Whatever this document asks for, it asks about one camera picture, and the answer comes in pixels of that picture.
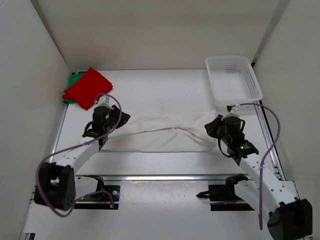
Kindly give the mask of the white t shirt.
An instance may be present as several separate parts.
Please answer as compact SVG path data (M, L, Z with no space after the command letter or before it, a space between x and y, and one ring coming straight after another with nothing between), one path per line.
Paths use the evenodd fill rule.
M125 125L108 136L102 150L130 153L208 152L216 141L208 136L205 125L215 117L215 110L132 116Z

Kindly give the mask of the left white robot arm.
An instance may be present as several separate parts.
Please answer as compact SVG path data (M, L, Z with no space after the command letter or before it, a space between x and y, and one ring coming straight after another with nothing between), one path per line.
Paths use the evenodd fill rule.
M103 148L109 134L125 125L130 117L116 105L95 107L80 142L75 147L61 150L59 161L45 160L37 167L34 202L51 208L54 213L62 210L69 214L79 199L103 198L107 192L102 177L92 174L77 177L76 173Z

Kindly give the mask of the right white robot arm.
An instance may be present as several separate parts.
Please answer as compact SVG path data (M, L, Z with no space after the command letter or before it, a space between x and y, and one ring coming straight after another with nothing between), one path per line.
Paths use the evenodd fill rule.
M258 149L245 138L245 121L237 116L218 115L204 126L207 134L227 147L243 173L229 176L223 189L200 192L198 198L225 197L226 204L245 201L257 211L259 222L266 222L274 240L298 240L313 233L313 208L307 199L299 199L263 164Z

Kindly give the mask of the green t shirt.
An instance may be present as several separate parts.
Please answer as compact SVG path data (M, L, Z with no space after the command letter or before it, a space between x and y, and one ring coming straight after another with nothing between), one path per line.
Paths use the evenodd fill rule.
M74 83L76 83L83 75L84 73L75 73L71 75L69 77L68 88L72 86ZM62 102L66 105L76 103L76 101L65 92L62 95Z

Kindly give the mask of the red t shirt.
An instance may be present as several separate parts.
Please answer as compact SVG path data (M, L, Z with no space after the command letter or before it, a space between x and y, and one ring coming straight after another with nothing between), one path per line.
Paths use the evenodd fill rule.
M70 95L81 108L88 110L94 104L98 94L107 94L112 89L113 84L90 67L76 83L67 87L63 92Z

